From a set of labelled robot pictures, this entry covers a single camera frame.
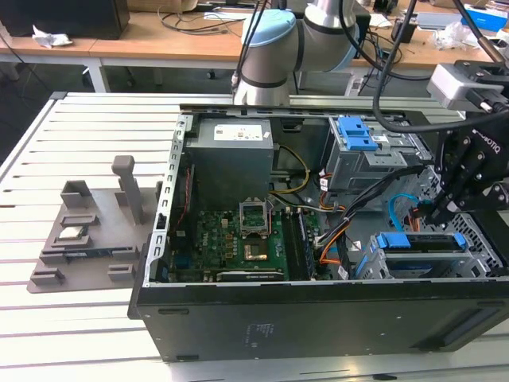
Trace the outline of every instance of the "desk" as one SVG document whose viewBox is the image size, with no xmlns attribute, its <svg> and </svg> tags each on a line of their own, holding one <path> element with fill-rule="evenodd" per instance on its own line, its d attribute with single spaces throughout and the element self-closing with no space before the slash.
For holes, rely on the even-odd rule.
<svg viewBox="0 0 509 382">
<path fill-rule="evenodd" d="M 30 64 L 69 64 L 89 67 L 96 92 L 108 92 L 106 75 L 100 61 L 90 57 L 95 38 L 74 38 L 73 44 L 51 49 L 40 46 L 31 37 L 13 37 L 10 47 Z M 5 43 L 0 40 L 0 62 L 20 62 Z"/>
<path fill-rule="evenodd" d="M 275 382 L 507 381 L 509 322 L 455 353 L 286 360 L 161 361 L 143 322 L 126 317 L 130 290 L 30 294 L 26 284 L 60 208 L 66 180 L 117 188 L 115 155 L 131 154 L 140 187 L 163 176 L 181 103 L 229 103 L 228 95 L 70 93 L 49 100 L 0 167 L 0 380 Z M 294 96 L 293 105 L 371 105 L 368 97 Z M 431 99 L 382 98 L 431 123 L 458 120 Z"/>
<path fill-rule="evenodd" d="M 402 0 L 399 9 L 405 9 L 408 0 Z M 417 12 L 451 12 L 418 3 Z M 195 20 L 186 27 L 198 27 L 217 23 L 214 20 Z M 231 25 L 241 33 L 242 22 Z M 381 36 L 390 38 L 391 29 L 377 29 Z M 416 30 L 409 44 L 402 44 L 403 57 L 395 69 L 407 74 L 415 70 L 433 71 L 439 63 L 452 63 L 462 58 L 488 60 L 479 49 L 468 48 L 436 50 L 429 42 L 431 32 Z M 131 13 L 129 25 L 120 40 L 74 39 L 74 44 L 47 49 L 40 47 L 30 37 L 13 38 L 12 47 L 29 63 L 80 64 L 90 68 L 96 92 L 108 92 L 109 86 L 104 66 L 145 66 L 155 68 L 208 68 L 233 69 L 240 53 L 240 39 L 232 33 L 216 36 L 191 36 L 165 28 L 156 13 Z M 372 53 L 372 47 L 366 47 Z M 18 62 L 7 47 L 0 42 L 0 61 Z M 364 59 L 354 60 L 344 70 L 352 75 L 347 94 L 356 95 L 359 82 L 370 68 Z M 305 74 L 301 76 L 303 86 Z"/>
</svg>

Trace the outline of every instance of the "floor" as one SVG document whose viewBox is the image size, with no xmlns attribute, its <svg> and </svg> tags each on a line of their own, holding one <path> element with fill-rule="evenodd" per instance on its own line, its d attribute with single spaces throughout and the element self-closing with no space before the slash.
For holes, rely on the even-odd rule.
<svg viewBox="0 0 509 382">
<path fill-rule="evenodd" d="M 37 76 L 46 84 L 48 90 L 31 74 L 23 64 L 17 66 L 20 79 L 10 81 L 5 76 L 0 80 L 0 162 L 9 155 L 30 123 L 33 121 L 51 91 L 93 92 L 82 84 L 81 67 L 73 65 L 31 65 Z M 156 93 L 202 93 L 224 94 L 230 92 L 230 70 L 216 70 L 216 78 L 209 80 L 204 69 L 162 69 L 163 85 L 153 83 L 151 68 L 132 68 L 136 83 L 130 87 L 124 68 L 108 68 L 107 76 L 112 92 L 156 92 Z M 331 95 L 344 94 L 348 77 L 339 73 L 310 73 L 305 90 L 301 94 Z M 290 92 L 295 94 L 293 81 L 289 82 Z M 370 86 L 377 81 L 373 78 Z M 373 88 L 365 87 L 363 96 L 372 96 Z M 405 83 L 392 80 L 386 87 L 385 96 L 426 97 L 425 83 Z"/>
</svg>

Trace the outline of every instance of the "green motherboard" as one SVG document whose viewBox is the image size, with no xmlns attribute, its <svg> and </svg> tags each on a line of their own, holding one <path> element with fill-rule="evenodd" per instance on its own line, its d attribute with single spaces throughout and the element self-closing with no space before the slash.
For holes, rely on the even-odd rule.
<svg viewBox="0 0 509 382">
<path fill-rule="evenodd" d="M 290 280 L 291 270 L 287 259 L 288 237 L 284 237 L 285 211 L 272 211 L 269 215 L 269 234 L 244 235 L 241 233 L 239 210 L 200 211 L 196 219 L 196 239 L 191 253 L 173 254 L 173 271 L 178 282 L 215 282 L 221 272 L 277 272 Z M 314 212 L 302 214 L 305 241 L 311 243 L 320 235 Z M 263 215 L 246 213 L 243 227 L 263 224 Z"/>
</svg>

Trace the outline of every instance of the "aluminum profile table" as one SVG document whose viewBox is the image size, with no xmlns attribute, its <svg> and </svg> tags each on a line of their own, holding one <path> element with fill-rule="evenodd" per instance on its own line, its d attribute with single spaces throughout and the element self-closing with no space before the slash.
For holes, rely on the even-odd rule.
<svg viewBox="0 0 509 382">
<path fill-rule="evenodd" d="M 152 186 L 164 172 L 179 104 L 228 101 L 225 95 L 72 93 L 46 103 L 0 167 L 1 381 L 346 381 L 376 374 L 412 381 L 509 380 L 509 322 L 455 353 L 167 365 L 143 322 L 126 316 L 130 290 L 26 290 L 66 180 L 117 187 L 111 161 L 131 154 L 138 184 Z M 296 96 L 292 104 L 371 109 L 371 98 Z M 430 99 L 385 98 L 382 105 L 420 110 L 432 123 L 459 119 Z M 331 335 L 341 341 L 340 330 Z"/>
</svg>

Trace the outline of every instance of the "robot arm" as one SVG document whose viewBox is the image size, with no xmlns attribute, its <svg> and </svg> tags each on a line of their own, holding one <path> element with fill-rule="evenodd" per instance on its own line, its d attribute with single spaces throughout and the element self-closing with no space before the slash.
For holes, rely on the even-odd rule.
<svg viewBox="0 0 509 382">
<path fill-rule="evenodd" d="M 355 0 L 343 1 L 346 25 L 358 36 Z M 315 0 L 304 20 L 286 10 L 265 10 L 249 44 L 236 82 L 234 104 L 280 106 L 289 104 L 286 79 L 290 72 L 332 71 L 347 66 L 356 50 L 339 20 L 338 0 Z M 243 39 L 249 21 L 244 22 Z"/>
<path fill-rule="evenodd" d="M 509 110 L 509 70 L 504 63 L 459 60 L 435 69 L 428 91 L 442 106 L 479 113 Z M 442 131 L 438 136 L 434 170 L 440 176 L 438 195 L 419 206 L 421 215 L 442 224 L 455 212 L 509 209 L 509 121 L 472 124 Z"/>
</svg>

